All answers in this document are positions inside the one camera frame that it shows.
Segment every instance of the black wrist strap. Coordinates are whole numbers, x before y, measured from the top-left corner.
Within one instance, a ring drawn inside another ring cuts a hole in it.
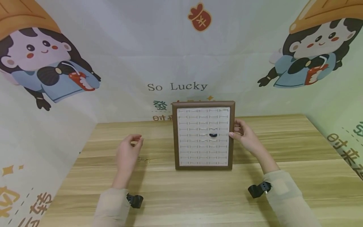
[[[141,195],[127,194],[126,198],[128,202],[131,204],[131,207],[137,209],[140,209],[142,201],[144,200],[144,197],[142,197]]]
[[[262,182],[259,185],[251,185],[248,188],[252,198],[261,197],[263,193],[268,193],[271,190],[271,184],[269,182]]]

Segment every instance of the cartoon character hair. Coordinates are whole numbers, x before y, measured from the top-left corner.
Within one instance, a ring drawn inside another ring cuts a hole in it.
[[[65,37],[62,33],[54,32],[54,31],[44,29],[44,28],[39,28],[39,30],[43,34],[52,37],[53,39],[57,40],[58,42],[66,42],[68,45],[70,45],[71,51],[69,51],[68,53],[71,57],[71,60],[74,61],[75,63],[77,63],[78,65],[80,65],[81,67],[83,67],[84,69],[86,69],[87,71],[89,71],[90,73],[93,73],[92,67],[87,63],[87,61],[85,61],[81,57],[81,55],[79,54],[78,50],[73,45],[73,43],[67,37]],[[28,37],[38,36],[38,34],[33,30],[33,28],[20,29],[19,32],[21,32],[23,35],[28,36]],[[13,45],[14,45],[14,42],[13,42],[12,38],[10,37],[10,35],[8,35],[3,40],[1,40],[0,41],[0,58],[2,58],[3,56],[7,56],[8,52],[9,52],[9,48],[12,47]],[[7,73],[12,73],[12,72],[22,70],[19,66],[16,66],[15,68],[8,68],[5,65],[3,65],[1,61],[0,61],[0,69]],[[93,73],[93,75],[99,81],[101,81],[101,78],[97,74]]]
[[[334,21],[330,22],[329,27],[335,28],[341,20],[342,19],[334,20]],[[337,62],[341,61],[345,57],[345,55],[348,53],[350,43],[355,39],[355,37],[358,35],[360,29],[363,26],[363,20],[354,19],[354,18],[346,18],[344,20],[343,24],[345,26],[347,26],[347,29],[349,31],[351,31],[351,32],[356,31],[356,32],[352,38],[345,41],[336,51],[334,51],[334,54],[336,55],[336,58],[337,58]],[[283,55],[294,56],[295,52],[290,52],[291,44],[293,44],[294,42],[297,42],[297,41],[302,41],[307,36],[314,34],[320,28],[320,26],[321,25],[318,25],[318,26],[294,33],[294,34],[289,34],[289,36],[287,37],[287,39],[284,43],[284,46],[282,48]]]

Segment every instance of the wooden frame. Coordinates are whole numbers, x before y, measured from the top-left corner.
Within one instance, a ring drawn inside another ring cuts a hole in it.
[[[229,107],[229,131],[234,131],[234,101],[209,101],[209,102],[173,102],[173,131],[174,131],[174,152],[176,170],[231,170],[233,162],[233,139],[229,138],[228,143],[228,165],[227,166],[180,166],[179,165],[179,131],[178,131],[178,112],[179,108],[215,108]]]

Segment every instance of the blue outfit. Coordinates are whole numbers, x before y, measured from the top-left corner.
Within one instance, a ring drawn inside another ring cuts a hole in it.
[[[326,61],[325,64],[328,64],[328,67],[320,72],[320,74],[317,77],[317,80],[321,80],[324,77],[326,77],[329,73],[331,73],[335,67],[336,64],[336,56],[334,53],[329,53],[329,58]],[[310,60],[312,60],[317,56],[311,56],[308,57]],[[277,88],[297,88],[305,85],[305,80],[307,77],[307,73],[309,71],[308,67],[304,67],[300,71],[294,74],[289,74],[287,71],[291,67],[291,65],[296,61],[297,59],[290,56],[290,55],[283,55],[276,63],[275,63],[275,69],[279,76],[278,80],[274,84],[274,87]]]
[[[79,72],[83,72],[86,75],[86,82],[93,88],[99,88],[99,81],[89,71],[79,66],[73,61],[67,61],[71,63]],[[50,64],[48,66],[57,67],[60,62]],[[60,74],[59,80],[52,86],[47,86],[42,83],[37,77],[36,71],[16,71],[12,73],[14,79],[19,85],[28,88],[30,90],[45,93],[55,103],[70,97],[74,94],[84,92],[84,90],[78,86],[68,74]]]

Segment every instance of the cartoon girl face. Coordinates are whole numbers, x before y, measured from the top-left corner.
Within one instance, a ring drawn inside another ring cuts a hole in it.
[[[10,34],[14,44],[9,48],[7,56],[1,62],[8,68],[19,66],[25,71],[35,71],[55,62],[66,61],[71,57],[70,45],[58,42],[50,36],[33,28],[37,36],[30,37],[15,31]]]
[[[343,42],[351,39],[356,31],[349,31],[344,25],[344,20],[334,27],[333,22],[322,24],[319,29],[308,35],[301,42],[297,41],[290,45],[289,51],[295,58],[317,56],[336,51]]]

